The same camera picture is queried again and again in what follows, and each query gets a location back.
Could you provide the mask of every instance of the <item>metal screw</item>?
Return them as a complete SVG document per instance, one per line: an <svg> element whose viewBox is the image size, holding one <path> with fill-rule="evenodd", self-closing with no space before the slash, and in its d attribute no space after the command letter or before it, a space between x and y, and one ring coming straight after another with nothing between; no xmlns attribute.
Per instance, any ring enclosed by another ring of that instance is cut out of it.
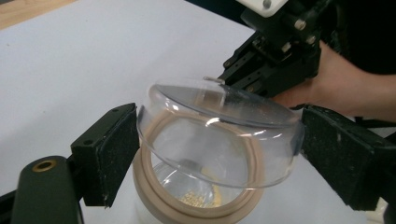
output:
<svg viewBox="0 0 396 224"><path fill-rule="evenodd" d="M303 30L305 29L306 26L306 22L303 20L298 19L295 23L294 23L294 28L296 28L297 30Z"/></svg>
<svg viewBox="0 0 396 224"><path fill-rule="evenodd" d="M311 35L311 36L309 36L309 37L305 40L305 42L306 42L307 44L312 45L312 44L315 43L316 40L317 40L317 38L316 38L314 35Z"/></svg>
<svg viewBox="0 0 396 224"><path fill-rule="evenodd" d="M224 67L228 67L230 65L231 65L230 61L227 61L227 62L224 63Z"/></svg>
<svg viewBox="0 0 396 224"><path fill-rule="evenodd" d="M282 47L282 51L285 53L286 51L288 51L291 48L291 44L290 42L287 42L283 47Z"/></svg>
<svg viewBox="0 0 396 224"><path fill-rule="evenodd" d="M270 8L271 7L271 0L262 1L262 5L264 6L265 9Z"/></svg>
<svg viewBox="0 0 396 224"><path fill-rule="evenodd" d="M247 87L247 91L249 91L249 92L254 92L254 87L253 87L253 86Z"/></svg>
<svg viewBox="0 0 396 224"><path fill-rule="evenodd" d="M252 44L254 46L258 46L260 44L260 40L258 40L258 39L253 40Z"/></svg>

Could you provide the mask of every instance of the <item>transparent dome lid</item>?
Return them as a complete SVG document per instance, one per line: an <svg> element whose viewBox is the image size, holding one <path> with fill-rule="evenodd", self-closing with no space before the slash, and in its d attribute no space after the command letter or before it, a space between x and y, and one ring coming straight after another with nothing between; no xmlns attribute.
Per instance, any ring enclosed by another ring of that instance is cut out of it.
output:
<svg viewBox="0 0 396 224"><path fill-rule="evenodd" d="M142 144L178 172L240 189L285 179L304 137L299 117L284 106L196 79L152 85L137 129Z"/></svg>

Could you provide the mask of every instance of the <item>granular contents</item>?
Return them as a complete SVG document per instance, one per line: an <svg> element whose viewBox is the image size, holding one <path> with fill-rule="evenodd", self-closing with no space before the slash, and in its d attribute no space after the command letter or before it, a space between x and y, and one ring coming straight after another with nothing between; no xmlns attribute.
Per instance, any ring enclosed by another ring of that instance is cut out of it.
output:
<svg viewBox="0 0 396 224"><path fill-rule="evenodd" d="M194 207L207 207L204 203L205 199L203 196L195 195L193 191L187 192L181 199L181 202Z"/></svg>
<svg viewBox="0 0 396 224"><path fill-rule="evenodd" d="M220 199L219 199L219 191L215 191L215 198L210 203L205 203L205 197L196 195L192 190L187 192L183 197L180 198L180 201L194 207L201 207L201 208L214 208L220 206Z"/></svg>

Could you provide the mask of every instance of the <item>wooden surface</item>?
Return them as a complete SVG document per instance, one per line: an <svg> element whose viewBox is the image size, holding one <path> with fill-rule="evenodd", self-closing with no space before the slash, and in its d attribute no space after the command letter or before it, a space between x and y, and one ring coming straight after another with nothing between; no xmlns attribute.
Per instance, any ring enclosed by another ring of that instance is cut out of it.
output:
<svg viewBox="0 0 396 224"><path fill-rule="evenodd" d="M0 5L0 30L27 21L75 0L13 0Z"/></svg>

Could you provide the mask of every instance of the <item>robotic arm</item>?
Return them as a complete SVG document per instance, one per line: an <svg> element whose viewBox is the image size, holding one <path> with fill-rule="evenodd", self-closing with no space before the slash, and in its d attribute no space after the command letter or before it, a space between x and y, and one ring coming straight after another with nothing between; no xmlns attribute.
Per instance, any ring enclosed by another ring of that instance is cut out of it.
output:
<svg viewBox="0 0 396 224"><path fill-rule="evenodd" d="M299 1L240 0L242 20L256 30L224 63L226 85L273 97L318 73L318 19L330 0L307 7Z"/></svg>

